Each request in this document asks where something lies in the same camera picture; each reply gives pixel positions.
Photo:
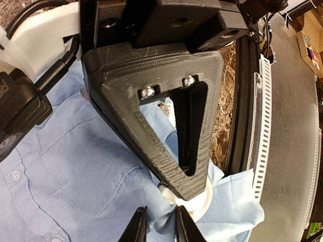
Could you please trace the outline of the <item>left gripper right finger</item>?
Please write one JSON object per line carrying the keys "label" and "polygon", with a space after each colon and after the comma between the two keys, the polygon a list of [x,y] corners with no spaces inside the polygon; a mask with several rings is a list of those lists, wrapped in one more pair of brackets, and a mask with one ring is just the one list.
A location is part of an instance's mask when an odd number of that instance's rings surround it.
{"label": "left gripper right finger", "polygon": [[184,206],[176,208],[176,240],[179,242],[206,242]]}

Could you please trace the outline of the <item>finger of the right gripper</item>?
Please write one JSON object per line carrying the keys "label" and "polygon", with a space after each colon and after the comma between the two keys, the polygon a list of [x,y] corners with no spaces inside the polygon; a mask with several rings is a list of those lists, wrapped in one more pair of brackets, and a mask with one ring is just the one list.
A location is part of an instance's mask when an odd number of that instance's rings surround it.
{"label": "finger of the right gripper", "polygon": [[206,187],[221,88],[218,51],[121,43],[82,56],[90,101],[129,149],[179,198]]}

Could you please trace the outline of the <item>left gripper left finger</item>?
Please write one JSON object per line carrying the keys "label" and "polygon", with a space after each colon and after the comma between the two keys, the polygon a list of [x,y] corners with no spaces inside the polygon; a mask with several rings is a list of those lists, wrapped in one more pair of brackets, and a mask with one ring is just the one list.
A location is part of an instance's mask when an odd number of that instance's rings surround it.
{"label": "left gripper left finger", "polygon": [[147,207],[138,207],[118,242],[146,242]]}

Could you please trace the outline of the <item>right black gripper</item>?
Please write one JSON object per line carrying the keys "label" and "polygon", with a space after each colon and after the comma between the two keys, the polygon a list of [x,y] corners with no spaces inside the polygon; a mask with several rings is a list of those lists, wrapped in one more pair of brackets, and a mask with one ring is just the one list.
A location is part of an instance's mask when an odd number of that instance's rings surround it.
{"label": "right black gripper", "polygon": [[224,1],[79,1],[81,53],[129,42],[134,48],[184,43],[218,50],[247,33],[242,13]]}

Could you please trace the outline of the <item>round floral brooch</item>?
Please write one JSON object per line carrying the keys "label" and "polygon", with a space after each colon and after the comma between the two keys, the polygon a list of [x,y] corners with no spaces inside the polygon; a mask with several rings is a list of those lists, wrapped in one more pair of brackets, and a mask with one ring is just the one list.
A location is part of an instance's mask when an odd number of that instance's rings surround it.
{"label": "round floral brooch", "polygon": [[207,210],[210,207],[212,196],[213,196],[213,187],[210,177],[206,176],[206,186],[205,190],[195,196],[194,198],[185,201],[183,199],[178,198],[169,188],[165,185],[159,184],[158,189],[161,194],[172,204],[176,206],[184,206],[188,211],[189,215],[193,219],[194,222],[200,220]]}

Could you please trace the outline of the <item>light blue shirt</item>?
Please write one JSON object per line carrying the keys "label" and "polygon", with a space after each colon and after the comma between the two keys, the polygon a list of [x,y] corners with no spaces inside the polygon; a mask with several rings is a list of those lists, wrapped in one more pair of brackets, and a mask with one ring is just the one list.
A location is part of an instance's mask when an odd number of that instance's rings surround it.
{"label": "light blue shirt", "polygon": [[1,241],[118,241],[138,207],[148,241],[174,241],[175,206],[88,102],[80,62],[48,98],[52,114],[1,163]]}

